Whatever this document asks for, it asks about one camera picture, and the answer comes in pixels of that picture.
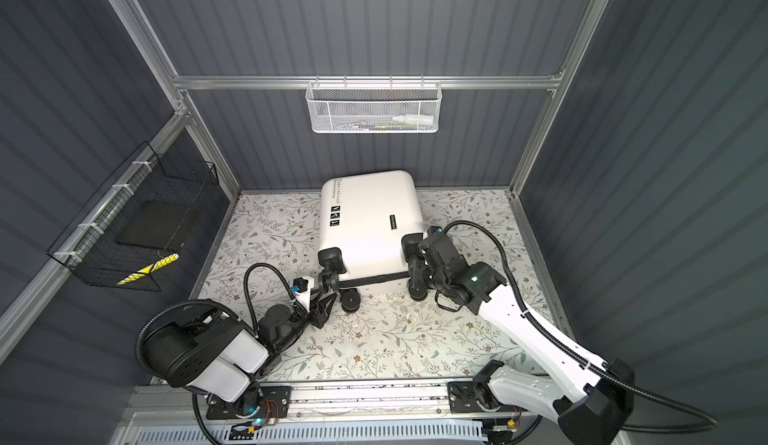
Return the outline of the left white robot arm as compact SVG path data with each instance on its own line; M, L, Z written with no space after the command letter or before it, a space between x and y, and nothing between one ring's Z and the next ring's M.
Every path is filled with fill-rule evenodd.
M335 301L334 294L307 292L290 306L270 307L250 325L214 300L187 300L141 328L135 355L145 371L172 387L233 403L279 364L307 327L322 328Z

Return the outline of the white hard-shell suitcase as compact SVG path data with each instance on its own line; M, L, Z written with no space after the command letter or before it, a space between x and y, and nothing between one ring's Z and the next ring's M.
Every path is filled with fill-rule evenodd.
M426 225L415 182L405 170L337 177L321 188L320 281L357 311L361 292L411 276L403 243L420 241Z

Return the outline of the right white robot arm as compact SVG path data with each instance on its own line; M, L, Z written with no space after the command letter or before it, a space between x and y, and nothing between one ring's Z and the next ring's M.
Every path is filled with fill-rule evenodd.
M546 373L537 378L499 360L473 379L478 405L518 406L557 423L573 444L609 444L634 409L634 371L608 363L548 323L521 298L515 281L485 262L470 265L437 227L403 238L413 280L504 332Z

